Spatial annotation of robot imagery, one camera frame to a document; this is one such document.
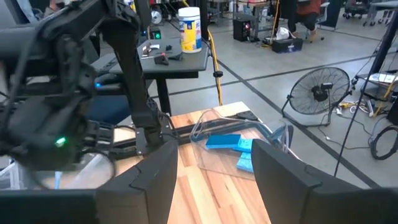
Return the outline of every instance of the white bag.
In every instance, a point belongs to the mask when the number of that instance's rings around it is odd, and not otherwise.
[[[276,40],[285,40],[288,39],[291,35],[291,31],[289,31],[288,29],[284,28],[284,27],[280,27],[278,28],[278,31],[276,32]]]

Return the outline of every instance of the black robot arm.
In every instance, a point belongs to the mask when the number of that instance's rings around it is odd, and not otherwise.
[[[123,0],[76,1],[38,26],[0,30],[0,40],[7,39],[0,42],[6,46],[0,47],[0,60],[10,65],[19,58],[11,69],[16,82],[0,124],[2,154],[33,170],[59,170],[74,161],[87,128],[85,108],[96,92],[96,72],[81,62],[81,42],[95,30],[103,34],[119,60],[136,128],[143,129],[149,147],[163,145],[159,112],[147,103],[137,53],[140,28],[149,25],[150,11],[146,0],[137,1],[136,7],[138,14]],[[27,49],[18,47],[21,41],[28,43]],[[11,115],[23,78],[40,74],[55,75],[57,82],[44,83],[45,94],[28,98]],[[65,137],[67,141],[59,144],[57,140]]]

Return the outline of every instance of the black fan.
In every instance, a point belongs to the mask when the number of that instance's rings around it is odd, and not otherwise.
[[[284,109],[289,102],[293,110],[301,114],[314,115],[328,111],[327,123],[300,125],[328,126],[333,109],[351,93],[349,76],[345,71],[332,67],[318,68],[296,82],[282,107],[282,116],[286,117]]]

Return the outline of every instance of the white canister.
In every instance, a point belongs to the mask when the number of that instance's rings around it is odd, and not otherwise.
[[[178,10],[180,18],[181,47],[184,53],[201,51],[200,10],[184,7]]]

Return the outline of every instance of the green led light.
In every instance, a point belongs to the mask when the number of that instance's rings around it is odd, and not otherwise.
[[[58,139],[58,140],[55,141],[55,145],[56,145],[57,147],[62,147],[62,146],[65,145],[66,142],[67,142],[67,139],[66,139],[66,138],[60,138],[60,139]]]

